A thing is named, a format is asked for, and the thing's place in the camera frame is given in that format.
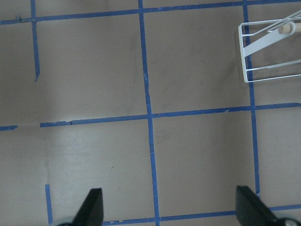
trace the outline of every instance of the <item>silver screw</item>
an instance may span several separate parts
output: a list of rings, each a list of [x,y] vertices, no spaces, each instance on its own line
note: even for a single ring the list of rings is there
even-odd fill
[[[298,226],[297,223],[293,220],[285,220],[285,226]]]

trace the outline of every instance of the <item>white wire rack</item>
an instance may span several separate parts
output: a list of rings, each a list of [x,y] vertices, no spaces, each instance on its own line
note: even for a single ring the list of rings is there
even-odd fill
[[[276,68],[276,67],[298,64],[298,63],[301,63],[301,59],[290,61],[290,62],[285,62],[285,63],[280,63],[280,64],[276,64],[276,65],[268,65],[268,66],[264,66],[264,67],[248,68],[248,69],[246,67],[247,56],[249,56],[275,42],[285,39],[285,38],[293,35],[294,33],[301,32],[301,23],[294,23],[294,21],[298,21],[298,20],[301,20],[301,10],[284,18],[284,19],[242,23],[238,27],[241,62],[242,62],[245,82],[248,83],[248,82],[255,82],[255,81],[266,81],[266,80],[272,80],[272,79],[301,76],[301,74],[293,74],[293,75],[286,75],[286,76],[281,76],[281,77],[271,77],[271,78],[265,78],[265,79],[249,80],[248,75],[247,75],[248,72],[250,72],[250,71],[261,70],[261,69],[271,69],[271,68]],[[268,25],[265,28],[263,28],[257,32],[254,32],[254,33],[243,34],[243,31],[245,31],[245,26],[259,25],[259,24],[271,24],[271,25]],[[259,38],[258,40],[250,43],[249,45],[244,46],[244,37],[250,37],[250,36],[260,34],[260,33],[263,33],[265,35],[263,37]]]

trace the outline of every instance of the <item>black object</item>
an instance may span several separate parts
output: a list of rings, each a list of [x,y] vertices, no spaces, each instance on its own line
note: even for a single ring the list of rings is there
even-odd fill
[[[59,226],[101,226],[103,223],[103,192],[91,189],[72,223]]]
[[[278,219],[248,186],[236,188],[236,217],[241,226],[301,226],[295,219]]]

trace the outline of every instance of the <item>blue tape grid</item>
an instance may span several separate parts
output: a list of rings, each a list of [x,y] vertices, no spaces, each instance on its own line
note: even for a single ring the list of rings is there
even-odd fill
[[[46,205],[47,205],[47,215],[48,215],[48,224],[52,224],[52,208],[51,208],[51,197],[50,197],[50,185],[45,185],[45,194],[46,194]]]
[[[109,122],[109,121],[127,121],[127,120],[140,120],[140,119],[147,119],[148,120],[148,123],[149,123],[149,141],[150,141],[150,156],[151,156],[153,192],[154,192],[155,218],[132,219],[132,220],[124,220],[122,222],[119,222],[119,221],[104,222],[104,225],[120,225],[120,224],[132,224],[132,223],[144,223],[144,222],[156,222],[156,224],[159,225],[160,221],[166,221],[166,220],[206,218],[206,217],[234,215],[235,214],[234,211],[226,211],[226,212],[202,213],[202,214],[191,214],[191,215],[169,216],[169,217],[160,217],[159,216],[152,118],[174,117],[174,116],[183,116],[183,115],[197,115],[197,114],[209,114],[209,113],[222,113],[222,112],[236,112],[236,111],[251,111],[251,113],[252,113],[251,114],[252,115],[252,133],[253,133],[253,152],[254,152],[254,170],[255,170],[255,189],[256,189],[256,193],[259,194],[259,192],[260,192],[259,164],[258,164],[258,148],[257,148],[257,131],[256,131],[256,114],[255,114],[255,111],[256,110],[265,110],[265,109],[275,109],[275,108],[298,107],[298,106],[301,106],[301,104],[300,103],[285,103],[285,104],[256,106],[255,105],[255,100],[254,100],[253,84],[250,83],[249,84],[249,86],[250,86],[250,104],[251,104],[250,106],[152,114],[151,105],[150,105],[151,100],[150,100],[149,90],[148,90],[149,89],[149,83],[148,83],[148,70],[147,70],[147,60],[146,60],[146,44],[145,44],[144,15],[143,14],[144,13],[151,13],[151,12],[172,11],[172,10],[189,10],[189,9],[200,9],[200,8],[243,6],[243,9],[244,9],[244,22],[248,22],[247,5],[299,2],[299,0],[270,0],[270,1],[264,1],[264,0],[247,1],[247,0],[243,0],[243,1],[240,1],[240,2],[226,2],[226,3],[213,3],[213,4],[200,4],[200,5],[187,5],[187,6],[161,7],[161,8],[143,8],[143,0],[138,0],[138,2],[139,2],[139,9],[112,11],[112,12],[100,12],[100,13],[86,13],[86,14],[36,17],[35,1],[31,0],[32,17],[31,18],[26,18],[24,20],[28,21],[28,22],[32,22],[32,36],[33,36],[33,48],[34,48],[34,61],[35,61],[35,69],[36,69],[36,80],[38,79],[39,74],[40,74],[40,62],[39,62],[39,51],[38,51],[38,43],[37,43],[36,22],[49,21],[49,20],[73,19],[73,18],[129,15],[129,14],[139,13],[140,31],[141,31],[141,46],[142,46],[142,55],[143,55],[143,73],[144,73],[145,96],[146,96],[146,105],[147,105],[147,115],[122,116],[122,117],[111,117],[111,118],[102,118],[102,119],[74,120],[74,121],[70,121],[70,122],[66,122],[66,121],[49,122],[49,123],[41,123],[40,127],[90,124],[90,123],[101,123],[101,122]],[[0,25],[16,24],[16,23],[19,23],[19,22],[20,22],[19,20],[6,20],[6,21],[0,21]],[[251,65],[251,58],[250,57],[247,59],[247,64],[249,66]],[[0,127],[0,131],[14,130],[15,128],[17,128],[17,126],[2,126],[2,127]],[[50,187],[49,187],[49,185],[45,185],[45,191],[46,191],[46,197],[47,197],[48,221],[49,221],[49,223],[51,223],[52,222],[52,212],[51,212]],[[281,206],[281,207],[271,208],[271,210],[273,210],[273,211],[276,211],[276,210],[291,210],[291,209],[301,209],[301,205]]]

